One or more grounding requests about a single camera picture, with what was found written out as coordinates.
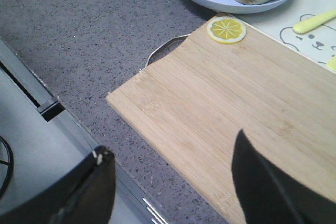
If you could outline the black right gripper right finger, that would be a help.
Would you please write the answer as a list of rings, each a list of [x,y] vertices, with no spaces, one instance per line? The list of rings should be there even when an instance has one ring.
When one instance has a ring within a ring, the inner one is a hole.
[[[262,156],[243,130],[235,139],[231,171],[247,223],[335,223],[335,203]]]

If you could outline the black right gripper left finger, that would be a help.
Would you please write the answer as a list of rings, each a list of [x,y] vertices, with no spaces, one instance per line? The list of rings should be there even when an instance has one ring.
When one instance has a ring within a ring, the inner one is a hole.
[[[31,200],[1,215],[1,223],[108,223],[116,194],[114,154],[95,148]]]

